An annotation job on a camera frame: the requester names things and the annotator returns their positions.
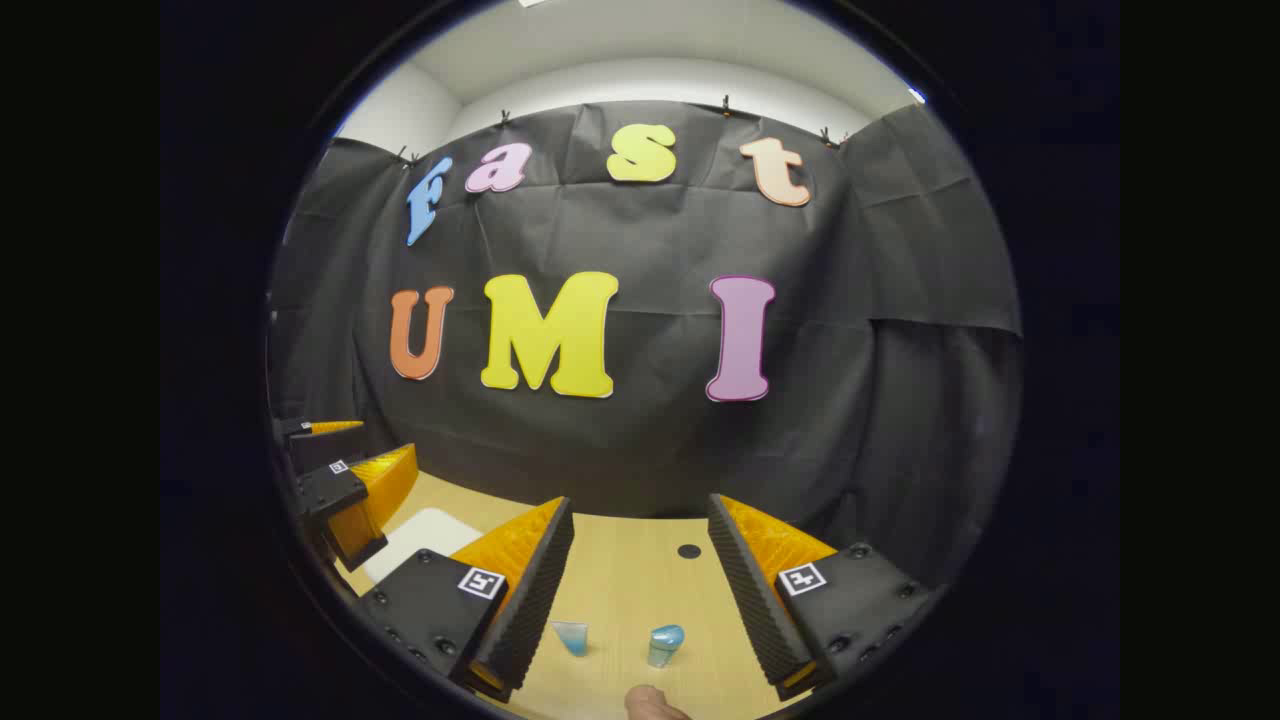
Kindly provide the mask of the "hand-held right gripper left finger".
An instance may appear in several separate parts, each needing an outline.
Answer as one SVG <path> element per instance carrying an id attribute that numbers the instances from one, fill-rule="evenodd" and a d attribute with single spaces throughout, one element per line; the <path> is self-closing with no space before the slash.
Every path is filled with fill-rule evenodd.
<path id="1" fill-rule="evenodd" d="M 358 606 L 420 676 L 507 702 L 524 687 L 573 538 L 570 498 L 556 497 L 451 556 L 416 550 Z"/>

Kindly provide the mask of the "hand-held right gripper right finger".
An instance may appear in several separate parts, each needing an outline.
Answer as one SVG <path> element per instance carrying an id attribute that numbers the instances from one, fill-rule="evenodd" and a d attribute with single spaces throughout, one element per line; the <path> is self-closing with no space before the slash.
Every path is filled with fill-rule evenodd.
<path id="1" fill-rule="evenodd" d="M 868 676 L 948 585 L 948 529 L 934 512 L 877 519 L 854 492 L 803 524 L 712 495 L 707 530 L 781 700 Z"/>

